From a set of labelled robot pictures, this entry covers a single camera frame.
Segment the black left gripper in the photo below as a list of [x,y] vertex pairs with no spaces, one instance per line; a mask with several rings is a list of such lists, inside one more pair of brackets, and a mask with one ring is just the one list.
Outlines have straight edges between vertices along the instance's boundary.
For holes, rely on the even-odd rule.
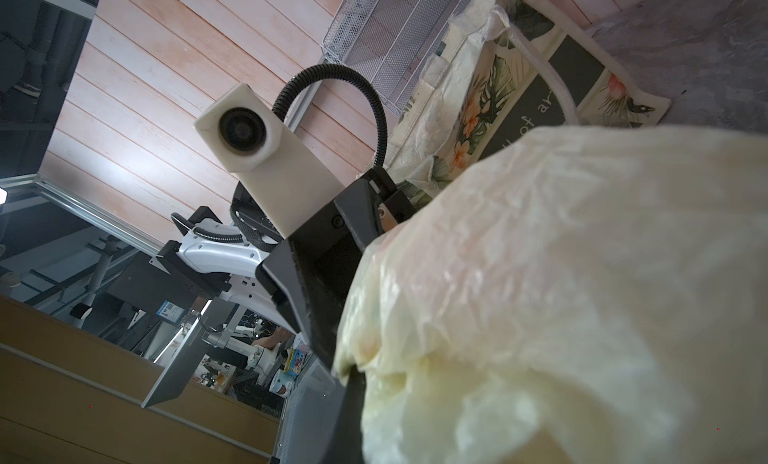
[[[365,249],[415,208],[382,168],[367,171],[285,238],[257,266],[255,277],[278,312],[333,366],[346,298]],[[351,368],[322,464],[363,464],[366,378]]]

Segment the orange-print plastic grocery bag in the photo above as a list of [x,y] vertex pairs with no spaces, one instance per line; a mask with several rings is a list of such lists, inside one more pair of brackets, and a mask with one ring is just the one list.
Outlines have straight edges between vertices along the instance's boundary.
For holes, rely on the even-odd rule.
[[364,252],[369,463],[763,463],[767,139],[544,128]]

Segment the cream canvas tote bag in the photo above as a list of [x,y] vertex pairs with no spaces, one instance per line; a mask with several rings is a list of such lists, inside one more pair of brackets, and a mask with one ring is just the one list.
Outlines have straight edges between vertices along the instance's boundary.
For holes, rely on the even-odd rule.
[[386,170],[423,208],[469,166],[537,128],[658,124],[668,99],[546,0],[472,0],[426,59],[390,136]]

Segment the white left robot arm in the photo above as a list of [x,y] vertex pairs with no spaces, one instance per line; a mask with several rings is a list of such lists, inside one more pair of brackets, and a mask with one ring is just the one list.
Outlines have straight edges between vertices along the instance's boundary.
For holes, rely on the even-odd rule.
[[[307,88],[325,80],[359,90],[377,126],[372,167],[341,183],[286,126],[287,113]],[[230,225],[201,212],[175,216],[183,239],[160,261],[206,294],[222,276],[240,276],[239,303],[301,332],[331,365],[344,304],[365,249],[415,212],[383,164],[387,122],[373,86],[338,64],[318,64],[290,80],[272,105],[245,84],[232,88],[194,124],[196,132],[238,184]]]

